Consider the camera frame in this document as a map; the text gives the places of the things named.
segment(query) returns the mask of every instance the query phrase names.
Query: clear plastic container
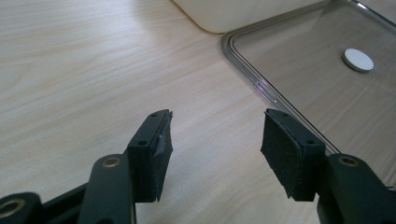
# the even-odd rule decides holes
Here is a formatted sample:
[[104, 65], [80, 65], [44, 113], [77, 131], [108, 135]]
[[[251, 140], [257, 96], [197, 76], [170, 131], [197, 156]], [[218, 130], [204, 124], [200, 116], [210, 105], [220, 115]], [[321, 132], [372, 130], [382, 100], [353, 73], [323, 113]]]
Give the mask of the clear plastic container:
[[[228, 33], [225, 56], [254, 87], [327, 144], [396, 183], [396, 26], [357, 1], [319, 3]], [[358, 49], [368, 73], [343, 62]]]

